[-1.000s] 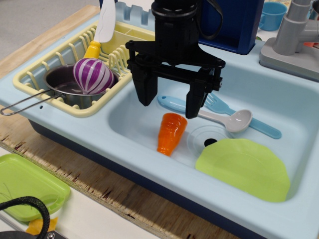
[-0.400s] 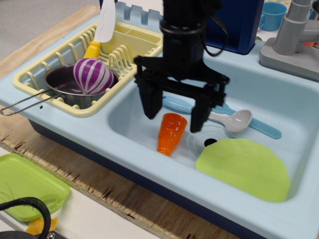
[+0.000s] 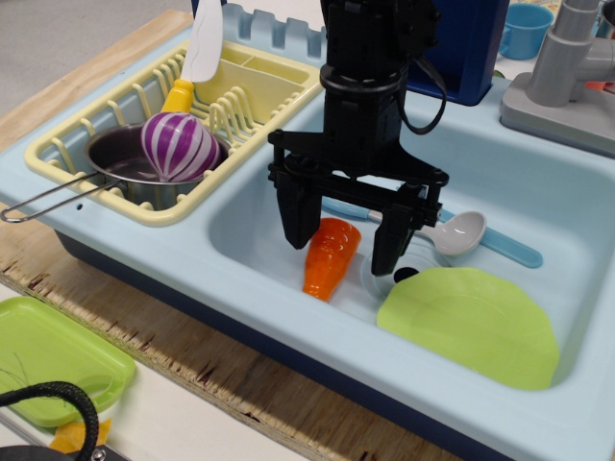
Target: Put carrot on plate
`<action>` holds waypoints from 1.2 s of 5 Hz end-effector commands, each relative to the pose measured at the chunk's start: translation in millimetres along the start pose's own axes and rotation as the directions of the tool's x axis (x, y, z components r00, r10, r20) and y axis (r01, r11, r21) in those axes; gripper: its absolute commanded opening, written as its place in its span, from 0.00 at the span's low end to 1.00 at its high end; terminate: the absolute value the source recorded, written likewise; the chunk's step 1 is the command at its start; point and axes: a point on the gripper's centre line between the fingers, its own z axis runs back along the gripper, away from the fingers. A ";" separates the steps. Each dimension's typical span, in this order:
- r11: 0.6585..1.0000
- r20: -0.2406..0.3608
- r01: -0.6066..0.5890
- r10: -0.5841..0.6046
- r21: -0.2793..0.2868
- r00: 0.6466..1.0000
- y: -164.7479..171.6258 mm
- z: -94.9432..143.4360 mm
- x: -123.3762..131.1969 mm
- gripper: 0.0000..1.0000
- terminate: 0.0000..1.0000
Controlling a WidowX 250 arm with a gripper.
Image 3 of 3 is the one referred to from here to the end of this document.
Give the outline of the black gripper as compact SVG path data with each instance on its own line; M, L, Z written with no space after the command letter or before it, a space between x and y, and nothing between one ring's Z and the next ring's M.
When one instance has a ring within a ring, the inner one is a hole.
M383 212L372 253L374 276L394 271L416 228L435 225L448 177L402 147L405 101L402 90L328 90L321 132L269 134L269 178L293 248L303 249L319 229L325 197Z

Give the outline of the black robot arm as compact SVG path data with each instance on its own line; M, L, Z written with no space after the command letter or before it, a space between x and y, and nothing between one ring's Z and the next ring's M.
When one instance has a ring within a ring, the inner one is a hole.
M431 1L324 1L325 89L319 133L276 130L269 179L277 190L286 240L302 249L320 227L322 200L381 213L371 271L391 274L413 234L436 225L448 175L401 145L408 68L416 62L444 83L425 59L441 17Z

